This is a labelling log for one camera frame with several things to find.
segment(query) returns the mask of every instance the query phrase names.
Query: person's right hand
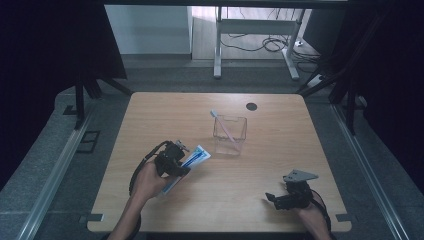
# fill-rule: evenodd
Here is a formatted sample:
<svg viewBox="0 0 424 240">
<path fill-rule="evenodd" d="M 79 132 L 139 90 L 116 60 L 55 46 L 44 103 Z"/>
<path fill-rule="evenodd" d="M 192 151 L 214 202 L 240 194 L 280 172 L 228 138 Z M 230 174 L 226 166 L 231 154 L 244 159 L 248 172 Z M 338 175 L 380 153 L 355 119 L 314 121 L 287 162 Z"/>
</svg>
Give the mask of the person's right hand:
<svg viewBox="0 0 424 240">
<path fill-rule="evenodd" d="M 317 193 L 312 191 L 314 199 L 324 206 L 321 198 Z M 327 229 L 327 223 L 321 211 L 312 203 L 306 208 L 293 208 L 293 211 L 299 216 L 305 228 L 312 234 L 315 240 L 331 240 L 330 233 Z"/>
</svg>

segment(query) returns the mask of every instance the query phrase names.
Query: desk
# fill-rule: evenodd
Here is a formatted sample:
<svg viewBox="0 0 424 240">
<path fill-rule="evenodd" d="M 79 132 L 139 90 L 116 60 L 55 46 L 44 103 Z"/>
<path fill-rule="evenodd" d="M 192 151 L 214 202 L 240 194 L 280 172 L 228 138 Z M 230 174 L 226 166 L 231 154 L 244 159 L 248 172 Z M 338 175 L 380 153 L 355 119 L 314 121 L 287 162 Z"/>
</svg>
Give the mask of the desk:
<svg viewBox="0 0 424 240">
<path fill-rule="evenodd" d="M 249 111 L 247 103 L 257 104 Z M 247 139 L 240 156 L 214 153 L 214 119 L 209 111 L 247 118 Z M 128 184 L 141 159 L 164 140 L 201 145 L 211 158 L 171 192 L 150 200 L 140 231 L 162 233 L 302 232 L 290 211 L 277 211 L 265 192 L 285 195 L 283 175 L 299 169 L 319 175 L 309 181 L 324 198 L 334 231 L 349 231 L 346 214 L 303 98 L 294 94 L 134 93 L 123 119 L 88 222 L 109 232 L 128 199 Z"/>
</svg>

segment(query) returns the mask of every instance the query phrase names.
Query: toothbrush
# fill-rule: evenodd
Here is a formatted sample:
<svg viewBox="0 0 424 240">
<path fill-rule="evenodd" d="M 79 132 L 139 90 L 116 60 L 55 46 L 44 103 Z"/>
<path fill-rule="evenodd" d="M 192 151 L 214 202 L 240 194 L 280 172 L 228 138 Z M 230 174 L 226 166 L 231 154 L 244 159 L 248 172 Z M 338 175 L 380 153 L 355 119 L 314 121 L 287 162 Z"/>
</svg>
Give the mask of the toothbrush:
<svg viewBox="0 0 424 240">
<path fill-rule="evenodd" d="M 222 129 L 224 130 L 225 134 L 227 134 L 228 138 L 231 140 L 231 142 L 233 142 L 234 147 L 237 149 L 237 151 L 240 151 L 240 147 L 239 145 L 236 143 L 236 141 L 234 140 L 233 136 L 231 135 L 231 133 L 228 131 L 228 129 L 225 127 L 224 123 L 221 121 L 221 119 L 218 117 L 218 113 L 215 110 L 211 110 L 211 115 L 212 117 L 214 117 L 216 120 L 218 120 L 219 124 L 221 125 Z"/>
</svg>

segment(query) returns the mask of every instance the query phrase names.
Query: white wall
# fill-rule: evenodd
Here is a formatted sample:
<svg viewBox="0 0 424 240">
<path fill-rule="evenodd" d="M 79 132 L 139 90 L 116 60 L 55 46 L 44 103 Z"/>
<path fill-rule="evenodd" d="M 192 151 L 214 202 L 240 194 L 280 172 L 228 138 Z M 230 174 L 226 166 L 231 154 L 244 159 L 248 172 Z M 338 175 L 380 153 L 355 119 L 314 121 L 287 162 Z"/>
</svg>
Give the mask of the white wall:
<svg viewBox="0 0 424 240">
<path fill-rule="evenodd" d="M 190 54 L 191 7 L 106 5 L 121 54 Z"/>
</svg>

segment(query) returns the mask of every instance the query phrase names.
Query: person's arm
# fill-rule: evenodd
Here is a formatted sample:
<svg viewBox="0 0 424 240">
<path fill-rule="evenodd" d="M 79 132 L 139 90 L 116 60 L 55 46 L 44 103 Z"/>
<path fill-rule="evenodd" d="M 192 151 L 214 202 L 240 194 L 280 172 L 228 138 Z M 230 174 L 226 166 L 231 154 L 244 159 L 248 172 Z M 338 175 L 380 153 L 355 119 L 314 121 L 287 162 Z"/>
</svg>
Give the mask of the person's arm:
<svg viewBox="0 0 424 240">
<path fill-rule="evenodd" d="M 321 198 L 315 193 L 314 199 L 324 206 Z M 306 208 L 294 208 L 293 211 L 299 216 L 305 228 L 312 234 L 315 240 L 331 240 L 330 233 L 327 229 L 327 223 L 321 211 L 312 203 Z"/>
<path fill-rule="evenodd" d="M 160 177 L 155 164 L 146 163 L 137 176 L 133 192 L 108 240 L 126 239 L 134 230 L 146 202 L 155 197 L 173 179 L 174 177 Z"/>
</svg>

